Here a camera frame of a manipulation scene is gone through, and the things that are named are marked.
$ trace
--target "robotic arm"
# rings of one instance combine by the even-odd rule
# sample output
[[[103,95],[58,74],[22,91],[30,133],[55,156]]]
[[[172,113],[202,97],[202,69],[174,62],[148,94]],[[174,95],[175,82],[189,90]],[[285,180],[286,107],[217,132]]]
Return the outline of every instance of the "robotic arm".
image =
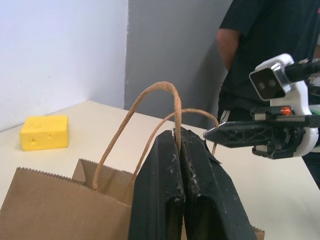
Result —
[[[204,138],[230,148],[253,146],[253,154],[270,159],[320,152],[320,115],[310,111],[305,82],[318,72],[320,63],[295,63],[289,54],[263,62],[249,78],[270,107],[252,109],[252,121],[222,123]]]

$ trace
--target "white table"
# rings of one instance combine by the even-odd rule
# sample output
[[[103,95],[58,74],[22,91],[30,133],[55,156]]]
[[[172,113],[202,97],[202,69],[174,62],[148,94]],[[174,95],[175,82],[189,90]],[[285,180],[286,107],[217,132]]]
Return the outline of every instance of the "white table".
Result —
[[[17,167],[71,177],[79,158],[98,162],[127,111],[92,101],[57,112],[69,116],[69,147],[23,152],[21,126],[0,133],[0,205]],[[133,172],[160,119],[134,114],[106,164]],[[166,122],[160,129],[172,129]],[[184,126],[202,136],[204,130]],[[266,240],[319,240],[320,191],[301,158],[270,160],[254,156],[250,147],[218,146],[216,158],[231,176],[252,225]]]

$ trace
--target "gray wall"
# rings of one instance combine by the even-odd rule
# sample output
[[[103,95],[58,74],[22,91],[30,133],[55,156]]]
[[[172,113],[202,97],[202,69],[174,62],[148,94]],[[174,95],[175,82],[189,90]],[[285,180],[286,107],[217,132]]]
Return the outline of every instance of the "gray wall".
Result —
[[[183,108],[217,112],[219,85],[226,76],[216,34],[231,0],[129,0],[124,108],[153,83],[177,88]],[[163,118],[173,112],[166,92],[147,96],[139,113]],[[206,128],[189,113],[183,123]]]

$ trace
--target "camera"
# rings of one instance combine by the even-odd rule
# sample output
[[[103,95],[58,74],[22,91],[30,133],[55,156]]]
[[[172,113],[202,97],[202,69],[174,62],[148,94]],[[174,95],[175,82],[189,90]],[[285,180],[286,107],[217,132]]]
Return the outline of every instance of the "camera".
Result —
[[[279,63],[253,71],[249,78],[263,101],[284,98],[291,90],[290,83]]]

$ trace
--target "person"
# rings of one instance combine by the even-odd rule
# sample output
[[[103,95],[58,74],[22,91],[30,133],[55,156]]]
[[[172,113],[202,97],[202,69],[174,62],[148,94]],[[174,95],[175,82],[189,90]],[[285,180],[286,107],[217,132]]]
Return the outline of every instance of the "person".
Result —
[[[250,110],[268,106],[249,79],[259,64],[283,53],[295,62],[313,59],[318,36],[320,0],[233,0],[217,33],[228,74],[218,101],[218,119],[252,120]],[[320,186],[320,157],[304,161]]]

